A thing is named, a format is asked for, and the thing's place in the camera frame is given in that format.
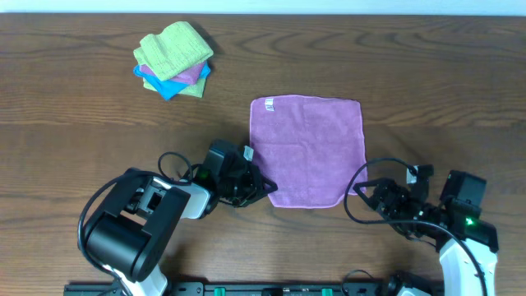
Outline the purple microfiber cloth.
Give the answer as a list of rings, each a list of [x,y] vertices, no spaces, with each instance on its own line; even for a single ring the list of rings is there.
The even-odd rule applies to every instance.
[[[351,99],[280,95],[250,106],[253,162],[278,189],[278,208],[337,206],[350,181],[367,180],[362,109]]]

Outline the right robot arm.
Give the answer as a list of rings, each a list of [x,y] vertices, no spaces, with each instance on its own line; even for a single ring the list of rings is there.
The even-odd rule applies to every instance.
[[[353,178],[346,191],[380,216],[378,224],[389,225],[407,240],[428,238],[439,255],[445,295],[493,295],[498,236],[493,224],[480,219],[487,183],[452,170],[439,204],[433,205],[427,200],[433,174],[430,165],[410,166],[405,185],[392,178]]]

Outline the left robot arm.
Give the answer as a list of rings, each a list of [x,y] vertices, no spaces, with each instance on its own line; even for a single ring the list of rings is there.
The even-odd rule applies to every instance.
[[[129,168],[88,200],[77,244],[92,266],[113,277],[108,294],[169,295],[159,261],[181,220],[203,219],[220,203],[246,207],[277,188],[244,158],[190,164],[178,179]]]

